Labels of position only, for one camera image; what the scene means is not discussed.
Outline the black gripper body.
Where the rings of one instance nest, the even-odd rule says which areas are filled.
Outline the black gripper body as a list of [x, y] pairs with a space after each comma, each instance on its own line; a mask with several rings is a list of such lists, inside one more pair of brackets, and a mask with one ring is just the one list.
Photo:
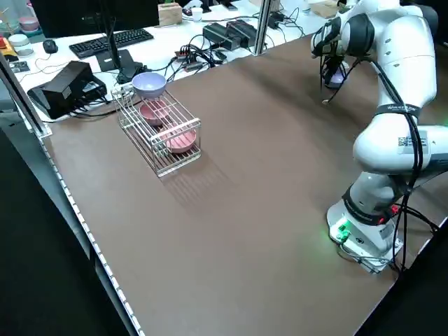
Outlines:
[[326, 55], [323, 58], [322, 70], [323, 74], [332, 73], [334, 74], [337, 71], [341, 71], [342, 73], [346, 73], [346, 66], [344, 64], [344, 56], [338, 55]]

